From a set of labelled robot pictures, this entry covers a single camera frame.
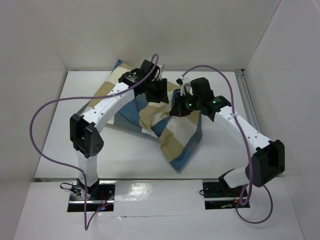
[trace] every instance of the table surface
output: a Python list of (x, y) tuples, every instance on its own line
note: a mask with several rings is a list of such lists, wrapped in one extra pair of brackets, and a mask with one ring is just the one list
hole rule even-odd
[[(93, 96), (110, 73), (69, 71), (61, 97)], [(165, 71), (162, 76), (174, 83), (182, 73)], [(235, 73), (224, 74), (232, 85), (235, 109), (246, 119)], [(217, 72), (193, 71), (187, 76), (194, 79), (206, 77), (216, 96), (222, 95), (230, 100), (228, 85)], [(69, 119), (86, 103), (87, 100), (58, 103), (43, 149), (47, 156), (64, 163), (78, 164), (69, 137)], [(101, 132), (104, 147), (98, 155), (98, 176), (101, 179), (212, 179), (248, 164), (244, 146), (205, 116), (202, 118), (202, 133), (200, 144), (183, 170), (177, 173), (165, 159), (157, 138), (114, 126), (105, 127)], [(77, 176), (77, 170), (54, 164), (43, 157), (35, 173), (35, 178), (40, 179), (75, 179)]]
[[(267, 187), (273, 214), (262, 224), (242, 221), (235, 209), (205, 210), (201, 180), (117, 181), (114, 211), (101, 212), (84, 230), (82, 212), (67, 212), (70, 192), (60, 182), (31, 184), (14, 240), (303, 240), (285, 182)], [(250, 208), (239, 211), (250, 221), (268, 215), (270, 200), (253, 188)]]

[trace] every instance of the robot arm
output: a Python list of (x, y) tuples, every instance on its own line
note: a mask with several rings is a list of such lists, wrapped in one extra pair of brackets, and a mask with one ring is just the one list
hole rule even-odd
[[(184, 117), (194, 110), (201, 111), (203, 115), (208, 116), (213, 122), (229, 132), (239, 143), (245, 145), (235, 121), (236, 116), (249, 145), (253, 185), (262, 187), (285, 170), (285, 146), (283, 143), (280, 140), (271, 141), (237, 112), (233, 114), (231, 103), (223, 96), (215, 97), (206, 78), (189, 80), (186, 77), (181, 77), (177, 83), (181, 86), (181, 90), (175, 95), (170, 115)], [(249, 166), (232, 169), (220, 176), (219, 181), (225, 189), (247, 185), (249, 184)]]
[[(138, 87), (128, 88), (142, 81), (151, 71), (154, 64), (145, 60), (140, 68), (124, 73), (108, 95), (110, 98), (101, 100), (91, 110), (79, 116), (74, 114), (70, 118), (70, 140), (76, 150), (78, 166), (85, 173), (89, 198), (96, 194), (99, 187), (97, 174), (97, 155), (104, 146), (100, 136), (107, 122), (127, 103), (131, 102), (137, 95), (145, 93), (148, 102), (168, 103), (167, 79), (161, 78), (161, 67), (156, 66), (149, 78), (139, 84)], [(81, 190), (85, 189), (84, 176), (78, 175), (77, 184)]]

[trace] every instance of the white wall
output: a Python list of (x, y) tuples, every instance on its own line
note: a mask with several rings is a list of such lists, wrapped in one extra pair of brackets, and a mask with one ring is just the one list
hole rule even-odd
[(287, 188), (306, 240), (319, 239), (319, 0), (282, 0), (246, 70), (261, 130), (286, 147)]
[[(36, 109), (59, 96), (67, 70), (26, 0), (0, 1), (0, 233), (13, 239), (39, 155), (29, 140)], [(41, 114), (43, 146), (54, 106)]]
[(29, 0), (68, 69), (247, 66), (280, 0)]

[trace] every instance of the striped cloth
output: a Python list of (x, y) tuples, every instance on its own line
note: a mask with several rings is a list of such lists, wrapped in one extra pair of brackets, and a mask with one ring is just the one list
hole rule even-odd
[[(119, 60), (111, 75), (94, 96), (107, 95), (114, 88), (119, 77), (131, 70), (131, 67)], [(147, 102), (144, 94), (138, 95), (122, 107), (108, 124), (158, 138), (165, 158), (179, 172), (202, 138), (201, 113), (193, 111), (186, 117), (169, 116), (174, 102), (174, 93), (180, 91), (180, 86), (168, 82), (167, 90), (169, 103)], [(101, 99), (92, 99), (78, 111), (78, 114), (90, 110), (100, 101)]]

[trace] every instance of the white table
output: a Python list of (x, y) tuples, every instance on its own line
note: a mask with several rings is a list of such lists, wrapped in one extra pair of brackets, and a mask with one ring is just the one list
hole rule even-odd
[[(182, 73), (164, 72), (163, 77), (174, 83)], [(69, 71), (61, 97), (93, 96), (109, 74), (110, 71)], [(233, 88), (235, 108), (246, 119), (235, 73), (224, 74)], [(194, 71), (187, 76), (194, 79), (206, 77), (216, 96), (223, 95), (230, 100), (229, 88), (218, 73)], [(43, 149), (47, 156), (77, 165), (69, 137), (69, 119), (86, 103), (87, 100), (58, 103)], [(185, 168), (177, 173), (165, 159), (156, 138), (114, 126), (105, 127), (101, 133), (104, 147), (98, 155), (98, 176), (101, 179), (211, 179), (248, 164), (244, 146), (205, 116), (202, 118), (202, 133), (196, 151)], [(35, 178), (39, 179), (76, 179), (77, 176), (76, 170), (51, 163), (43, 157), (35, 173)]]
[[(235, 209), (205, 210), (201, 180), (117, 181), (114, 211), (98, 213), (88, 231), (82, 212), (67, 212), (70, 193), (59, 184), (31, 184), (14, 240), (304, 239), (282, 178), (267, 184), (274, 209), (259, 225), (240, 220)], [(250, 205), (239, 210), (243, 217), (258, 221), (268, 215), (264, 188), (253, 189)]]

